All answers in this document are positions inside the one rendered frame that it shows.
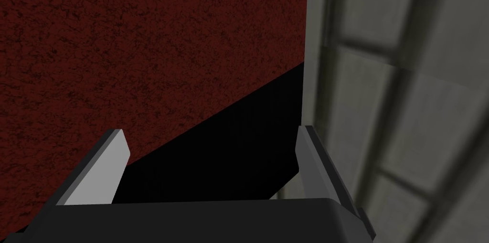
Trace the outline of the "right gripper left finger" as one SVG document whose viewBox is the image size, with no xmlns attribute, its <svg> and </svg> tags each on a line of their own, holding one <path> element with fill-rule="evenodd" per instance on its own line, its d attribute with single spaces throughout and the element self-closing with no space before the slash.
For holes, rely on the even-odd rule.
<svg viewBox="0 0 489 243">
<path fill-rule="evenodd" d="M 130 157 L 122 129 L 107 131 L 57 205 L 111 204 Z"/>
</svg>

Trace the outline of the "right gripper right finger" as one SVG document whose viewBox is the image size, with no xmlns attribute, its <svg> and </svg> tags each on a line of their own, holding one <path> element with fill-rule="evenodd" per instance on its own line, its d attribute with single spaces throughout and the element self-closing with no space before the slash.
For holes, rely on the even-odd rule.
<svg viewBox="0 0 489 243">
<path fill-rule="evenodd" d="M 299 126 L 295 156 L 307 200 L 319 210 L 328 242 L 372 242 L 376 232 L 350 193 L 313 126 Z"/>
</svg>

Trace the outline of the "grey panelled door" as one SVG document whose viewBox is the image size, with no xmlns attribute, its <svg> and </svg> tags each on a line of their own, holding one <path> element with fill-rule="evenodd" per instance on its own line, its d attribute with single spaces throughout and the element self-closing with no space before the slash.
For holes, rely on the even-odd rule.
<svg viewBox="0 0 489 243">
<path fill-rule="evenodd" d="M 327 0 L 317 124 L 375 243 L 489 243 L 489 0 Z"/>
</svg>

